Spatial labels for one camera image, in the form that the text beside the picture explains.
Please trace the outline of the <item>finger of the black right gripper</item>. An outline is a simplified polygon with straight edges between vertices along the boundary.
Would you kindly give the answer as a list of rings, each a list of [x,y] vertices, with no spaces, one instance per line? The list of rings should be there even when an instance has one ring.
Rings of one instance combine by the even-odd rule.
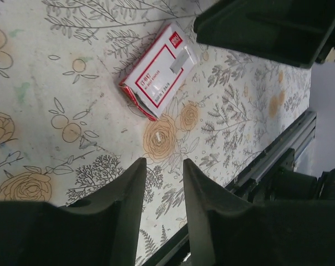
[[[311,68],[335,62],[335,1],[218,1],[194,32],[201,44]]]

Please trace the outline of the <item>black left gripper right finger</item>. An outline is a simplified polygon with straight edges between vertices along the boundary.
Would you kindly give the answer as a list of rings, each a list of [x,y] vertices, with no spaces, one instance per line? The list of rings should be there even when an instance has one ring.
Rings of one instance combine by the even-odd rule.
[[[249,202],[183,170],[193,265],[335,265],[335,169],[321,177],[277,171],[262,186],[275,199]]]

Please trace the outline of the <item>red white staple box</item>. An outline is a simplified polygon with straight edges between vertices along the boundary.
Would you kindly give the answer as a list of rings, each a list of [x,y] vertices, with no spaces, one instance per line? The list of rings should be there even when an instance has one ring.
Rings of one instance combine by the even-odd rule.
[[[143,115],[156,121],[198,62],[184,31],[176,23],[170,23],[119,87]]]

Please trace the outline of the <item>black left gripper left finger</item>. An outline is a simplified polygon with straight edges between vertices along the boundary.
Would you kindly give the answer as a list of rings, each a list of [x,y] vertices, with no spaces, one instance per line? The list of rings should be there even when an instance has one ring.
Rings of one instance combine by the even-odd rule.
[[[0,265],[134,265],[146,159],[67,207],[0,202]]]

